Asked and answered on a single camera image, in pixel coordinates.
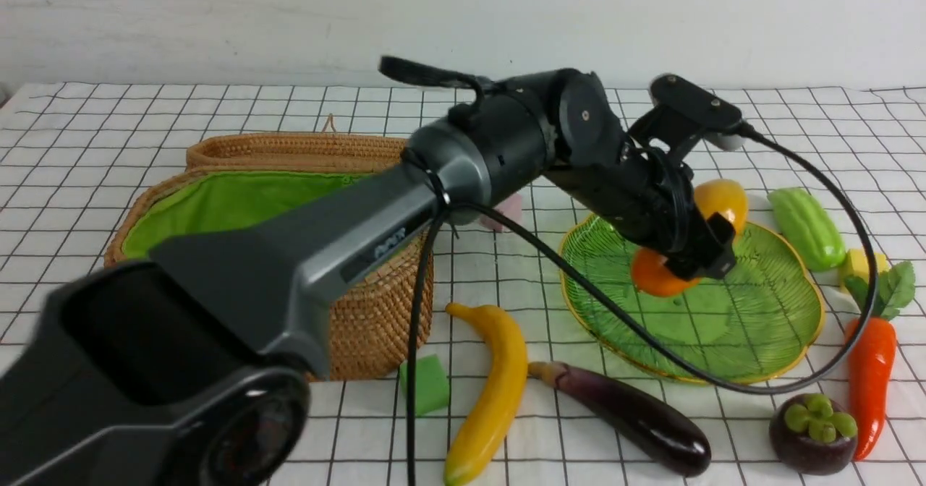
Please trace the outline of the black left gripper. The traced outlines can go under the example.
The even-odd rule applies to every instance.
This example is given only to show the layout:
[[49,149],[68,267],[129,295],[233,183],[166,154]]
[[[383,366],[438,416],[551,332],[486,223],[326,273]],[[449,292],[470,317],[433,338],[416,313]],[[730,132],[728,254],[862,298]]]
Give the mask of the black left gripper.
[[735,266],[734,225],[721,213],[698,213],[692,171],[667,150],[638,145],[626,132],[556,137],[550,149],[546,179],[628,241],[663,253],[672,275],[722,279]]

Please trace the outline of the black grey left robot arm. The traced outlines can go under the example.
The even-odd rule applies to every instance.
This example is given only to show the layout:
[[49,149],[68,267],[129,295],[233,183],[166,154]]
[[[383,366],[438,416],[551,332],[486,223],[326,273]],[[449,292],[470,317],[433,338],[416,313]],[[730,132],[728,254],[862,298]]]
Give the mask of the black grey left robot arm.
[[175,236],[59,287],[2,376],[4,485],[259,485],[331,366],[328,308],[420,232],[488,213],[539,176],[667,258],[721,278],[734,227],[692,202],[685,155],[743,122],[677,75],[629,131],[593,73],[489,80],[381,58],[381,74],[470,88],[400,162],[244,229]]

